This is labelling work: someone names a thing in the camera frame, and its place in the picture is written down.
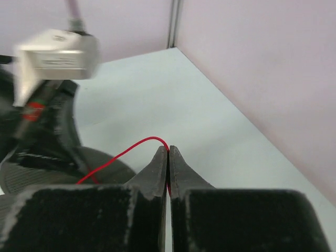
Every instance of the white wall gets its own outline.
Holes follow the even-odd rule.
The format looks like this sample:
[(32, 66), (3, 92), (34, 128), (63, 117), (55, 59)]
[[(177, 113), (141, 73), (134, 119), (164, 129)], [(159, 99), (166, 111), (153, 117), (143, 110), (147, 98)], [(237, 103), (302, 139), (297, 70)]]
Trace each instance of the white wall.
[(335, 0), (184, 0), (176, 41), (334, 204), (335, 10)]
[[(104, 61), (167, 47), (172, 0), (78, 0), (88, 32), (100, 39)], [(0, 54), (46, 28), (66, 29), (64, 0), (1, 0)]]

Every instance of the white camera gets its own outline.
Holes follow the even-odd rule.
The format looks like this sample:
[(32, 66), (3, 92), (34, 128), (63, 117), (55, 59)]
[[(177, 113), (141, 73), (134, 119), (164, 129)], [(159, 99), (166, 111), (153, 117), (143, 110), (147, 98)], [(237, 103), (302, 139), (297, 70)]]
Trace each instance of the white camera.
[(42, 80), (79, 80), (93, 76), (100, 61), (91, 35), (47, 30), (15, 47), (15, 101), (24, 106)]

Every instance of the red wire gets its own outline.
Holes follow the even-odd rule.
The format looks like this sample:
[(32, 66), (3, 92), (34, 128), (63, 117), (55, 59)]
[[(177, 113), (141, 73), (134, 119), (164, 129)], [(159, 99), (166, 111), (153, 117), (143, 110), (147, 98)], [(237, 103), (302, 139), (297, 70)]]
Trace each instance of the red wire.
[(91, 179), (93, 180), (93, 182), (94, 182), (95, 184), (99, 184), (98, 179), (96, 179), (96, 176), (95, 176), (95, 175), (92, 175), (92, 178), (91, 178)]
[(158, 140), (161, 143), (163, 143), (163, 146), (166, 148), (166, 150), (169, 152), (169, 146), (168, 144), (161, 138), (155, 137), (155, 136), (151, 136), (149, 138), (145, 138), (142, 139), (141, 141), (135, 143), (134, 145), (132, 145), (131, 147), (129, 147), (127, 150), (121, 152), (120, 154), (118, 154), (117, 156), (115, 156), (114, 158), (112, 158), (109, 162), (107, 162), (106, 164), (103, 164), (102, 166), (94, 169), (93, 171), (89, 172), (86, 176), (84, 176), (83, 178), (81, 178), (76, 184), (79, 185), (81, 183), (83, 183), (85, 180), (87, 180), (89, 177), (93, 176), (96, 172), (99, 172), (100, 170), (104, 169), (105, 167), (109, 166), (110, 164), (112, 164), (115, 160), (117, 160), (119, 157), (125, 155), (127, 152), (129, 152), (130, 150), (132, 150), (133, 148), (137, 147), (139, 144), (146, 142), (148, 140)]

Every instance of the white table surface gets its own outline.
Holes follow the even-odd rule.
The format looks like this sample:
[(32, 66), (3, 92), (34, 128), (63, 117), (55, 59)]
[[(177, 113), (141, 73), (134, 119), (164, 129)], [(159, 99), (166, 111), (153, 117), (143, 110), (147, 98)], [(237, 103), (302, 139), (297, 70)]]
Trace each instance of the white table surface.
[[(301, 191), (336, 251), (336, 208), (178, 49), (105, 63), (78, 83), (75, 116), (85, 146), (116, 155), (155, 135), (215, 187)], [(138, 172), (159, 145), (143, 143), (121, 160)], [(166, 251), (170, 221), (169, 210)]]

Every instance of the gray cable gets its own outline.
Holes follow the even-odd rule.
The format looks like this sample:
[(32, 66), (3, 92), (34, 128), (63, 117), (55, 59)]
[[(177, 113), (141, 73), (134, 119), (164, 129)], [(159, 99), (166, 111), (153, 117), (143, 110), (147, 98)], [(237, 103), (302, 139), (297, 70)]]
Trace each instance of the gray cable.
[(80, 15), (77, 0), (66, 0), (70, 13), (70, 30), (84, 32), (84, 23)]

